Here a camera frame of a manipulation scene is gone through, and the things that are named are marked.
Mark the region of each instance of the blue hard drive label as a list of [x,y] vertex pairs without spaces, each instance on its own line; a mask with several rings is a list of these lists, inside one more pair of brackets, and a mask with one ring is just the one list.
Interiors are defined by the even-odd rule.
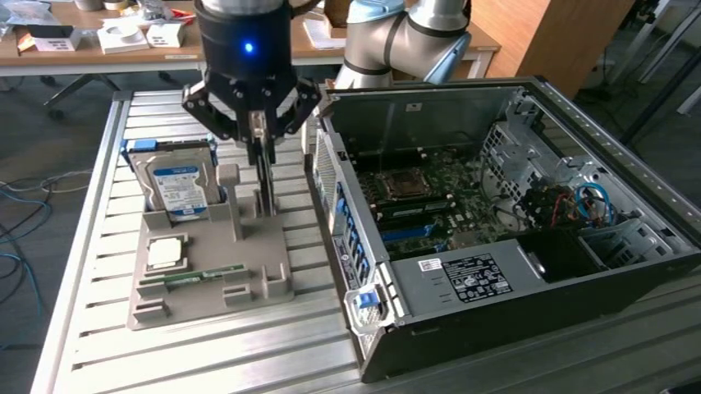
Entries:
[[473,302],[513,291],[492,254],[442,263],[450,284],[462,302]]
[[196,215],[207,209],[204,189],[198,185],[199,177],[200,171],[196,166],[154,170],[155,183],[166,210],[178,221],[196,218]]

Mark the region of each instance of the hard drive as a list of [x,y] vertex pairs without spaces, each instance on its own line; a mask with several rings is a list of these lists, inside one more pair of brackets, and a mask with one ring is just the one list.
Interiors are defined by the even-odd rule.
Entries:
[[167,211],[171,222],[202,218],[207,205],[222,202],[211,140],[134,140],[123,147],[123,155],[136,174],[148,210]]

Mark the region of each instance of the green circuit board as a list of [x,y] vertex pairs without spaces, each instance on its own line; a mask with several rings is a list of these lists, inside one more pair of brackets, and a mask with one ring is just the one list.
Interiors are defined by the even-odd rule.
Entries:
[[[466,157],[458,149],[423,151],[422,157],[415,166],[358,173],[371,208],[383,204],[407,207],[402,212],[409,214],[403,217],[381,215],[377,221],[381,233],[387,225],[399,228],[402,225],[407,228],[434,226],[429,236],[385,241],[393,259],[492,243],[514,230],[496,218],[492,203],[480,189],[480,160]],[[449,196],[450,206],[439,212],[418,213],[417,209],[410,213],[422,205],[415,201],[443,196]]]

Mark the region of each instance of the white box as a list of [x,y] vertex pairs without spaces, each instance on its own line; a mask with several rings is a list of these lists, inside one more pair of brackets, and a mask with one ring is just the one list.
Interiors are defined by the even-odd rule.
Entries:
[[152,47],[179,48],[186,36],[186,26],[182,23],[152,25],[146,33],[146,39]]
[[104,54],[150,48],[143,32],[135,26],[103,27],[98,30],[98,39],[100,39],[102,52]]
[[74,26],[30,25],[28,30],[38,51],[76,51],[82,33]]

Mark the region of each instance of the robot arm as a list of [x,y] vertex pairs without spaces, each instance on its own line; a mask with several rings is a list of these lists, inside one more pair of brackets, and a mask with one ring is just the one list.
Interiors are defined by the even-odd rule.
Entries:
[[[318,3],[293,8],[287,0],[195,0],[207,71],[183,91],[183,107],[223,140],[247,146],[258,167],[259,210],[275,214],[271,165],[275,142],[295,134],[321,100],[317,85],[298,78],[291,64],[290,21]],[[297,100],[278,117],[291,90]],[[211,104],[214,94],[235,120]]]
[[337,88],[390,86],[393,68],[443,83],[465,56],[472,0],[354,0]]

